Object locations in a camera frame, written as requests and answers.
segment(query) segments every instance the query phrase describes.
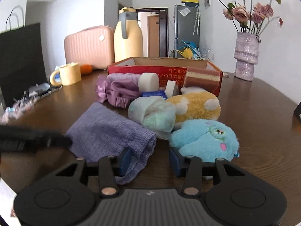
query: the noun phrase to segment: pink suitcase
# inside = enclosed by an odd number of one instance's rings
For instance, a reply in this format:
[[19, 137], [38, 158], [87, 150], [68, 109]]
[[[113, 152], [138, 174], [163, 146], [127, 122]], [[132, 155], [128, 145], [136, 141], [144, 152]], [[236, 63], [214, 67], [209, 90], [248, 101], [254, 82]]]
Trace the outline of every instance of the pink suitcase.
[[90, 64], [93, 69], [106, 69], [115, 62], [114, 31], [109, 26], [96, 26], [69, 35], [64, 40], [66, 63]]

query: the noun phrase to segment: paper sheet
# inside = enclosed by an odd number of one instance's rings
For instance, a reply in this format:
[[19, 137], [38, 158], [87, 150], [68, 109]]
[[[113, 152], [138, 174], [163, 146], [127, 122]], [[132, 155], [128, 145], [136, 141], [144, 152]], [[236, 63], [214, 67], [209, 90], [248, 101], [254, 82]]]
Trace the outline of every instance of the paper sheet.
[[11, 217], [16, 193], [0, 178], [0, 215], [9, 226], [21, 226], [19, 220]]

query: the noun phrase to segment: doorway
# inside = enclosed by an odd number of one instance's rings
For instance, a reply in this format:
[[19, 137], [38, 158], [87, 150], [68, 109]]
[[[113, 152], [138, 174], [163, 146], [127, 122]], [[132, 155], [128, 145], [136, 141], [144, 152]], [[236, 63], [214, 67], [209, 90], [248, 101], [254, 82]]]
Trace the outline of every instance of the doorway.
[[144, 57], [168, 57], [168, 8], [137, 9]]

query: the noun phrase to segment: lavender towel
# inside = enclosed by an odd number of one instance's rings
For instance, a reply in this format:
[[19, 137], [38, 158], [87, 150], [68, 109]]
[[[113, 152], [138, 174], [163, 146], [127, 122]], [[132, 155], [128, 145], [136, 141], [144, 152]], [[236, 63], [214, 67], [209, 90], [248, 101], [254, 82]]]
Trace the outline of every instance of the lavender towel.
[[87, 162], [114, 155], [130, 147], [132, 159], [124, 177], [116, 177], [118, 184], [131, 182], [146, 166], [156, 145], [156, 134], [145, 129], [102, 104], [93, 103], [70, 127], [67, 136], [73, 140], [70, 150]]

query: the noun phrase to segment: yellow thermos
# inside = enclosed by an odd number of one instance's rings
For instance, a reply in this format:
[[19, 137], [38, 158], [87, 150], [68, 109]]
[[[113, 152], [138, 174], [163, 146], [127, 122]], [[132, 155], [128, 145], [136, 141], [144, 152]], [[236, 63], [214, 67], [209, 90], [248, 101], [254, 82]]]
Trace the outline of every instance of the yellow thermos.
[[115, 61], [130, 57], [143, 57], [142, 31], [138, 25], [136, 9], [124, 7], [114, 34]]

